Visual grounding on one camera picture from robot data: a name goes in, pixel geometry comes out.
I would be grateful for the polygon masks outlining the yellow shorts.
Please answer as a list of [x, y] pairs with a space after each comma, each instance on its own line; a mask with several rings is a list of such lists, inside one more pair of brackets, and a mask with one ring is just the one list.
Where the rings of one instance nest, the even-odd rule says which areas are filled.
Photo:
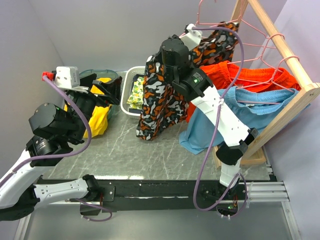
[[92, 117], [88, 121], [91, 130], [91, 137], [103, 135], [108, 127], [108, 115], [111, 110], [111, 105], [107, 107], [96, 106], [93, 110]]

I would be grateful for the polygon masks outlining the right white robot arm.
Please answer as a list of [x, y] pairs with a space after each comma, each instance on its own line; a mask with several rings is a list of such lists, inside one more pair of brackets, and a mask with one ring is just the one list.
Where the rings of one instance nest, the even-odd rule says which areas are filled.
[[189, 49], [176, 35], [164, 40], [160, 46], [164, 64], [164, 80], [195, 105], [222, 135], [222, 145], [216, 152], [221, 161], [219, 194], [231, 199], [240, 172], [240, 161], [258, 132], [242, 123], [225, 103], [205, 72], [191, 65]]

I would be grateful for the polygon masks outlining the camouflage patterned shorts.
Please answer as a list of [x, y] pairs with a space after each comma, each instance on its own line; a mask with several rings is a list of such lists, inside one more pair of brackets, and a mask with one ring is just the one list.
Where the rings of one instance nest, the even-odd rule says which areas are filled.
[[[214, 30], [189, 52], [191, 66], [199, 68], [231, 61], [238, 40], [227, 29], [237, 32], [239, 26], [238, 22], [222, 21], [220, 30]], [[136, 136], [142, 140], [153, 140], [163, 130], [187, 118], [187, 102], [164, 76], [162, 56], [157, 52], [145, 64], [142, 110], [136, 127]]]

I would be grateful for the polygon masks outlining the white plastic basket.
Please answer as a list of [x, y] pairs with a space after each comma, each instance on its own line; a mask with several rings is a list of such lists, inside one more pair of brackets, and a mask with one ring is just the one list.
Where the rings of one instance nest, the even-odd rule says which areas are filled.
[[127, 117], [132, 119], [138, 120], [140, 118], [140, 114], [129, 112], [130, 108], [129, 108], [129, 105], [127, 104], [127, 100], [132, 91], [131, 86], [132, 86], [134, 76], [137, 74], [144, 76], [144, 73], [145, 73], [145, 66], [131, 67], [129, 70], [126, 71], [124, 80], [122, 81], [123, 86], [122, 86], [120, 108]]

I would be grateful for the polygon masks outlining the aluminium rail frame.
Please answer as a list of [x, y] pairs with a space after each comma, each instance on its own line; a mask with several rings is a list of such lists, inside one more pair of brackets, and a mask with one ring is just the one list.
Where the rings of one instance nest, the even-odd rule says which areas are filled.
[[298, 240], [300, 233], [282, 182], [250, 181], [238, 215], [217, 209], [121, 210], [106, 212], [75, 201], [56, 202], [20, 220], [17, 240]]

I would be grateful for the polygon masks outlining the wooden clothes rack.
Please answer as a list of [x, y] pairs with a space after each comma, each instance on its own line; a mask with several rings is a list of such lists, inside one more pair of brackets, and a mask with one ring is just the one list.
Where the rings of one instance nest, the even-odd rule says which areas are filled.
[[301, 87], [300, 92], [292, 101], [275, 117], [263, 132], [251, 143], [243, 159], [248, 159], [262, 148], [271, 138], [279, 133], [294, 117], [296, 117], [308, 104], [320, 95], [320, 84], [312, 82], [309, 75], [301, 65], [298, 57], [294, 55], [284, 37], [280, 36], [274, 23], [258, 0], [238, 0], [234, 6], [231, 20], [242, 20], [244, 12], [250, 5], [260, 23], [270, 35], [273, 44], [283, 57], [283, 61], [293, 73]]

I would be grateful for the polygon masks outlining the orange shorts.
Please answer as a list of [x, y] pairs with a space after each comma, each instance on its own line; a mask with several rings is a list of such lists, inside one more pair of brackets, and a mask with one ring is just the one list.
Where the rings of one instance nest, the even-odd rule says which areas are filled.
[[254, 93], [281, 89], [301, 90], [295, 77], [282, 67], [280, 67], [278, 71], [275, 71], [273, 68], [243, 68], [233, 87], [246, 89]]

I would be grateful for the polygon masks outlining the teal plastic bin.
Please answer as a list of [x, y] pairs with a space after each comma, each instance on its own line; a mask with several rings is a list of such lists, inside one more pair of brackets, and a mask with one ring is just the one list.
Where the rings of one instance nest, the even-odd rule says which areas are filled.
[[[113, 71], [113, 70], [109, 70], [109, 69], [88, 69], [88, 70], [85, 70], [85, 71], [82, 71], [80, 74], [79, 74], [79, 78], [80, 77], [85, 77], [85, 76], [88, 76], [88, 75], [91, 75], [91, 74], [97, 74], [97, 78], [96, 80], [100, 79], [100, 78], [109, 78], [109, 79], [115, 79], [118, 77], [118, 74]], [[95, 95], [98, 95], [98, 96], [103, 96], [103, 92], [100, 91], [98, 88], [96, 88], [94, 85], [93, 86], [83, 86], [83, 87], [87, 87], [87, 88], [91, 88], [92, 92], [94, 92]]]

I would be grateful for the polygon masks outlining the light blue shorts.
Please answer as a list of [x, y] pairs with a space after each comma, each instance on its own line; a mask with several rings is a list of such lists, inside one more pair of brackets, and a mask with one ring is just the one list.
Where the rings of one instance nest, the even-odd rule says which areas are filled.
[[[298, 93], [294, 88], [251, 92], [234, 86], [228, 90], [224, 101], [242, 123], [261, 133]], [[209, 147], [214, 129], [214, 124], [196, 109], [187, 129], [180, 133], [179, 143], [197, 155]]]

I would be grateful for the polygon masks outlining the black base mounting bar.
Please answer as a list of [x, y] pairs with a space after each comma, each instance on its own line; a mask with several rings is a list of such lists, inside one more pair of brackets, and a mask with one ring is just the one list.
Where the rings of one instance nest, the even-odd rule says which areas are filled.
[[[195, 209], [193, 202], [195, 180], [97, 180], [98, 188], [86, 202], [102, 203], [113, 211], [187, 210]], [[223, 201], [245, 199], [243, 182], [236, 184]], [[218, 180], [201, 180], [196, 193], [197, 205], [204, 209], [213, 205], [227, 187]]]

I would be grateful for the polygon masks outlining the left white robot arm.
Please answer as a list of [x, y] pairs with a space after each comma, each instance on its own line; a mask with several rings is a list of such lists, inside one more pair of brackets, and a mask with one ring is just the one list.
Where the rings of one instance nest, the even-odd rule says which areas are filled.
[[92, 84], [99, 94], [81, 86], [77, 75], [66, 74], [65, 81], [59, 82], [57, 72], [44, 72], [42, 79], [64, 98], [64, 106], [43, 103], [29, 118], [33, 137], [0, 180], [2, 221], [22, 219], [38, 208], [62, 200], [91, 207], [93, 201], [102, 201], [105, 195], [104, 187], [91, 174], [55, 184], [36, 184], [36, 181], [64, 158], [75, 156], [74, 145], [88, 148], [93, 137], [89, 122], [94, 110], [120, 103], [122, 78], [107, 82], [94, 79]]

